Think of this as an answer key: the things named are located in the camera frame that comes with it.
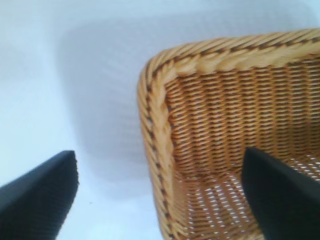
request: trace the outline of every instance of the woven basket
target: woven basket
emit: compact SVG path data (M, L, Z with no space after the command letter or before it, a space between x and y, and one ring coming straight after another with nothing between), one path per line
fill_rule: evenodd
M240 182L245 147L320 180L320 29L165 50L138 99L166 240L264 239Z

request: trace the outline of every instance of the black object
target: black object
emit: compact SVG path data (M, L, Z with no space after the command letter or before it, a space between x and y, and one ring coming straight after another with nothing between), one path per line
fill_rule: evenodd
M0 188L0 240L54 240L78 190L74 151Z
M262 150L247 148L242 185L267 240L320 239L320 184Z

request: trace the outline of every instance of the brown woven strand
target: brown woven strand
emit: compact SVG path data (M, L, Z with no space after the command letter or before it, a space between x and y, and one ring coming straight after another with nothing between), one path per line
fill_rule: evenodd
M262 240L245 147L320 180L320 30L188 43L152 58L141 129L166 240Z

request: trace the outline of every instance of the tan wicker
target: tan wicker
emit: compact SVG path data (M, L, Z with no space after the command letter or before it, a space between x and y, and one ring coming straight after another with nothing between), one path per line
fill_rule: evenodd
M320 180L320 29L164 50L138 101L166 240L264 239L240 183L247 146Z

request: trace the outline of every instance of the white table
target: white table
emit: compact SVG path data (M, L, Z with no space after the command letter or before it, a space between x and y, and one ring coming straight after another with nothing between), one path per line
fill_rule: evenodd
M0 185L72 149L80 186L57 239L162 239L136 104L144 63L319 18L318 0L0 1Z

